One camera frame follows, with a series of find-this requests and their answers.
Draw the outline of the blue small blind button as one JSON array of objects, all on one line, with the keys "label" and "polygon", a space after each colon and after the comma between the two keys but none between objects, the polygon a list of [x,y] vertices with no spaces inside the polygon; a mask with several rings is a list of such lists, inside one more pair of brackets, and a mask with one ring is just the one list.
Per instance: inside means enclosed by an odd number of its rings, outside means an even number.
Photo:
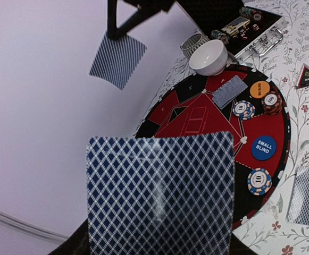
[{"label": "blue small blind button", "polygon": [[276,150],[277,144],[274,138],[269,135],[263,135],[254,141],[251,153],[255,159],[265,161],[272,158]]}]

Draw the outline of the dealt playing card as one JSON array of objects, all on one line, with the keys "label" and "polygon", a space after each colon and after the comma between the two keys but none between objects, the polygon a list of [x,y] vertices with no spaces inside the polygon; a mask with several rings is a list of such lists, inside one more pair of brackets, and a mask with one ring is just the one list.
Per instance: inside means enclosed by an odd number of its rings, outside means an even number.
[{"label": "dealt playing card", "polygon": [[89,75],[123,90],[146,51],[147,46],[131,36],[112,40],[105,34]]},{"label": "dealt playing card", "polygon": [[224,109],[233,99],[240,95],[248,85],[237,75],[212,93],[212,100],[219,109]]},{"label": "dealt playing card", "polygon": [[299,167],[296,171],[287,219],[309,226],[309,167]]}]

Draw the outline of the round red black poker mat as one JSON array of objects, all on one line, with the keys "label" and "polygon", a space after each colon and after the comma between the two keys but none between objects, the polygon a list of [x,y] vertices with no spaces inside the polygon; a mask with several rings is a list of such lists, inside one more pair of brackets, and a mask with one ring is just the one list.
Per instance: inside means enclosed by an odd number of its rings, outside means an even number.
[{"label": "round red black poker mat", "polygon": [[[212,93],[235,75],[248,88],[224,109],[219,109],[212,100]],[[275,91],[280,95],[277,86],[265,74],[243,65],[230,65],[216,76],[192,74],[176,82],[164,94],[149,111],[136,133],[138,138],[213,134],[213,148],[219,155],[214,158],[212,166],[234,165],[233,229],[239,228],[266,204],[280,181],[290,147],[289,114],[285,110],[273,116],[264,112],[262,98],[253,98],[249,93],[250,87],[257,81],[268,82],[270,92]],[[232,113],[234,104],[241,100],[255,106],[255,115],[250,120],[241,120]],[[251,148],[254,141],[263,135],[274,138],[277,150],[272,158],[260,161],[252,156]],[[247,177],[259,167],[269,172],[272,186],[266,194],[256,196],[248,189]]]}]

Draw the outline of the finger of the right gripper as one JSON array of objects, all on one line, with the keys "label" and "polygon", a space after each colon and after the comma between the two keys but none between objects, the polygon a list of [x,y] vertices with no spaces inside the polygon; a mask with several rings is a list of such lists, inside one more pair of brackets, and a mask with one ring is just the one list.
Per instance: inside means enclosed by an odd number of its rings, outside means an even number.
[{"label": "finger of the right gripper", "polygon": [[172,0],[134,0],[123,2],[135,7],[137,10],[118,26],[118,1],[107,1],[107,37],[111,40],[121,39],[132,29],[160,12],[169,12],[175,3]]}]

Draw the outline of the poker chip stack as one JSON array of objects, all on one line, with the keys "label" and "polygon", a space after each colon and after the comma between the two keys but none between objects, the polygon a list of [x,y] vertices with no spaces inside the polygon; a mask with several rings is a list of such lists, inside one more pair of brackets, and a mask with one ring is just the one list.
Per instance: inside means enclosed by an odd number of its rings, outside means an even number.
[{"label": "poker chip stack", "polygon": [[241,7],[239,9],[239,14],[244,18],[257,22],[263,19],[263,13],[261,11],[249,7]]},{"label": "poker chip stack", "polygon": [[220,30],[212,30],[210,37],[212,39],[218,39],[221,40],[225,45],[227,45],[230,42],[230,37],[227,33],[220,31]]}]

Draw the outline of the black triangular all-in marker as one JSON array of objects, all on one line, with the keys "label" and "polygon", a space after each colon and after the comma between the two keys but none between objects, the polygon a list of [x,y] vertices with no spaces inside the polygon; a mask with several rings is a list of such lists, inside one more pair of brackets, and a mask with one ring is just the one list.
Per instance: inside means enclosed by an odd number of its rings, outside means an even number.
[{"label": "black triangular all-in marker", "polygon": [[297,89],[309,87],[309,66],[306,64],[302,65],[299,73],[298,80],[295,87]]}]

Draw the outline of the aluminium poker chip case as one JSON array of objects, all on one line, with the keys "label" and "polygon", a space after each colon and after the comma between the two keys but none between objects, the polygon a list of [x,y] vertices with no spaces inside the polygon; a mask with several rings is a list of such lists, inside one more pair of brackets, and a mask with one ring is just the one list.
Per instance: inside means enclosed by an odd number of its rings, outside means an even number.
[{"label": "aluminium poker chip case", "polygon": [[[242,1],[179,1],[179,5],[197,25],[199,31],[209,39],[212,30],[220,30],[240,16],[239,9],[245,6]],[[281,15],[264,11],[259,22],[250,20],[250,24],[239,30],[235,36],[229,36],[230,42],[225,45],[228,52],[239,63],[249,57],[264,56],[283,40],[281,30],[286,26]]]}]

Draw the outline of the card deck in case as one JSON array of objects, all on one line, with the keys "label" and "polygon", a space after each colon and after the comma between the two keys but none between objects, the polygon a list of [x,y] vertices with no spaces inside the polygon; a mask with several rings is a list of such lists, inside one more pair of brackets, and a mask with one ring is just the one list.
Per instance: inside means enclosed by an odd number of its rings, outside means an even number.
[{"label": "card deck in case", "polygon": [[230,36],[235,36],[239,33],[239,30],[247,27],[250,24],[250,19],[239,16],[225,27],[221,29],[221,31],[227,33]]}]

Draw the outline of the orange big blind button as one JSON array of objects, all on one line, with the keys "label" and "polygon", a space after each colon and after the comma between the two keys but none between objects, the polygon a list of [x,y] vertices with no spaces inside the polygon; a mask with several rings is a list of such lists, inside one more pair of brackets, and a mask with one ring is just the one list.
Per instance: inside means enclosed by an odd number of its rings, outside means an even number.
[{"label": "orange big blind button", "polygon": [[256,99],[263,98],[268,92],[270,92],[270,84],[266,81],[255,82],[249,90],[250,95]]}]

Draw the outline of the red hundred poker chip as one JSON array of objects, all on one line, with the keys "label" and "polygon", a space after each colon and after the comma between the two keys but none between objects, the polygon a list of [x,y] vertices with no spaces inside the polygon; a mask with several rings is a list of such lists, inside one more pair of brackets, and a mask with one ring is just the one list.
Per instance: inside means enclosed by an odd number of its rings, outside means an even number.
[{"label": "red hundred poker chip", "polygon": [[261,104],[264,112],[271,116],[279,114],[282,110],[282,99],[275,91],[267,93],[261,99]]}]

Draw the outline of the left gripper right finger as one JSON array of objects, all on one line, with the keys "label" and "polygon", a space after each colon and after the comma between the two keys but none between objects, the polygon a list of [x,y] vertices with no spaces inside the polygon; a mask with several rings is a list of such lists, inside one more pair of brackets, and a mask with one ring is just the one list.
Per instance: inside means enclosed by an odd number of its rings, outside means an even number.
[{"label": "left gripper right finger", "polygon": [[249,247],[242,243],[234,234],[231,235],[230,255],[257,255]]}]

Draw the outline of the poker chip stack right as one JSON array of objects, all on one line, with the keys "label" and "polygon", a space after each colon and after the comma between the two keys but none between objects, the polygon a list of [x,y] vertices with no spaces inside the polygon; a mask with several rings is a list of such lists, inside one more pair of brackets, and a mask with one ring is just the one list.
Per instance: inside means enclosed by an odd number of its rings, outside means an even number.
[{"label": "poker chip stack right", "polygon": [[261,11],[249,7],[241,7],[239,9],[239,14],[244,18],[257,22],[263,19],[263,13]]}]

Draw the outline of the blue ten poker chip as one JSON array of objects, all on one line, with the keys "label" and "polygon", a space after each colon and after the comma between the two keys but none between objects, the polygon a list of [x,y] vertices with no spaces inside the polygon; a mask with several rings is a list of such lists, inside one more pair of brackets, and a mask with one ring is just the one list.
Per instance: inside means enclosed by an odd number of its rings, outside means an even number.
[{"label": "blue ten poker chip", "polygon": [[265,168],[256,168],[247,177],[247,186],[253,195],[262,196],[272,186],[272,177]]}]

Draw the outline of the white ceramic bowl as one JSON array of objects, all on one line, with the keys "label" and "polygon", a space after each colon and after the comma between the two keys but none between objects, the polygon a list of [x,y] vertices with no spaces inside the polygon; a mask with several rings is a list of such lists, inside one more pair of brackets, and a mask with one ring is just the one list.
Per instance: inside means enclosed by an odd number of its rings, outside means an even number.
[{"label": "white ceramic bowl", "polygon": [[214,39],[197,48],[189,59],[189,67],[197,74],[214,76],[221,73],[227,64],[228,52],[221,40]]}]

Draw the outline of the poker chip stack left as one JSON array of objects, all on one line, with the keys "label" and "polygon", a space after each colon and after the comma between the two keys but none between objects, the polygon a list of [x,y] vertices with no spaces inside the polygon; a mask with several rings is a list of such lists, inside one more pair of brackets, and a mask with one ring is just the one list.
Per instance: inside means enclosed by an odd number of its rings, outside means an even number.
[{"label": "poker chip stack left", "polygon": [[210,37],[212,39],[218,39],[221,40],[225,45],[227,45],[230,42],[230,37],[227,33],[220,31],[220,30],[212,30]]}]

